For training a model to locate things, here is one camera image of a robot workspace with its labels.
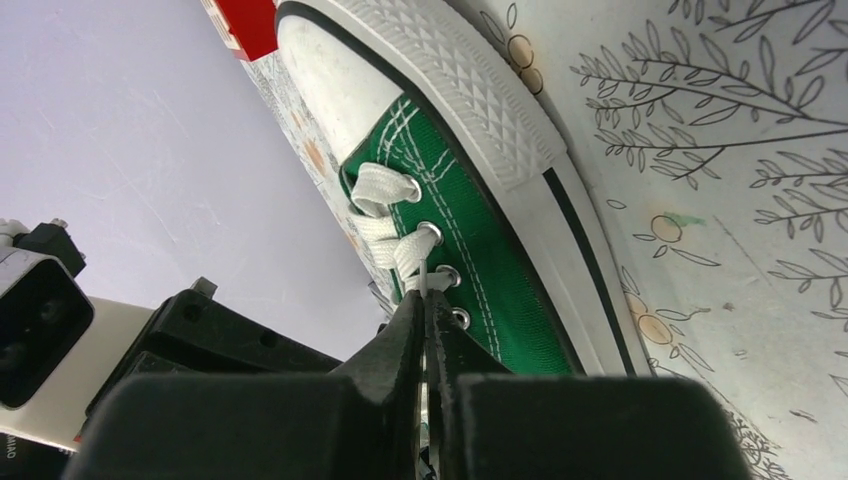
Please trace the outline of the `green white sneaker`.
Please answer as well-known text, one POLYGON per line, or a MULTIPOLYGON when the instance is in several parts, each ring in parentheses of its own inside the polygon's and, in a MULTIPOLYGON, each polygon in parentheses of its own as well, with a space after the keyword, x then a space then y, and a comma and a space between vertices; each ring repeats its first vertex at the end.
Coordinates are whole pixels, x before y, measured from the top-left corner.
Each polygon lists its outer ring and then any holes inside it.
POLYGON ((274 23, 281 60, 339 160, 359 235, 359 167, 408 174, 423 198, 392 207, 399 230, 425 220, 442 229, 429 267, 450 265, 462 282, 438 292, 499 363, 531 375, 651 374, 564 139, 451 4, 283 1, 274 23))

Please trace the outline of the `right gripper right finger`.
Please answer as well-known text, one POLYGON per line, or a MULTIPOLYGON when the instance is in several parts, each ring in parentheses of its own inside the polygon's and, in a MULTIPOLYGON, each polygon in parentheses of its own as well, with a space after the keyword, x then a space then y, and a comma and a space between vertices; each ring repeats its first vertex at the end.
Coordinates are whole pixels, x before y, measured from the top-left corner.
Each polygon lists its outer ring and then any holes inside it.
POLYGON ((731 426, 700 384, 526 375, 423 297, 430 458, 442 479, 746 479, 731 426))

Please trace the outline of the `white shoelace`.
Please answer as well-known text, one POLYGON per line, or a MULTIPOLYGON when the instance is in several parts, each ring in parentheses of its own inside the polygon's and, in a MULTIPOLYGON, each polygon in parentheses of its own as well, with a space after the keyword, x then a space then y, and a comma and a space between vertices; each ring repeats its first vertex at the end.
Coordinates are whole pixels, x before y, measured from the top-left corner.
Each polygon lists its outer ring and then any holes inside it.
POLYGON ((442 229, 421 221, 403 233, 392 214, 401 203, 417 203, 423 198, 420 184, 412 176, 373 162, 363 163, 350 191, 351 216, 376 267, 393 275, 396 293, 410 290, 446 291, 462 282, 450 265, 429 267, 429 256, 442 245, 442 229))

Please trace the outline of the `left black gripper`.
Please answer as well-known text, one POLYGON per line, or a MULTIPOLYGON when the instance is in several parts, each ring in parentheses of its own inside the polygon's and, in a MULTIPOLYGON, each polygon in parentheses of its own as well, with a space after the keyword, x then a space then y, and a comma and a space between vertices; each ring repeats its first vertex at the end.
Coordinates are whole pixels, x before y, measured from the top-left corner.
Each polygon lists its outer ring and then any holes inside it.
POLYGON ((194 289, 166 299, 85 409, 87 419, 122 380, 146 373, 327 373, 334 357, 256 323, 194 289))

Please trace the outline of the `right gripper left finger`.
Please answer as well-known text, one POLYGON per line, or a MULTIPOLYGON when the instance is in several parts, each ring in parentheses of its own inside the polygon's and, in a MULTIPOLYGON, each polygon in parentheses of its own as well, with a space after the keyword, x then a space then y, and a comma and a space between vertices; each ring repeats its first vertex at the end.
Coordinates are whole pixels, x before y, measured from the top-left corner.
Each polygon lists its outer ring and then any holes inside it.
POLYGON ((423 305, 327 373, 146 373, 85 424, 68 479, 414 479, 423 305))

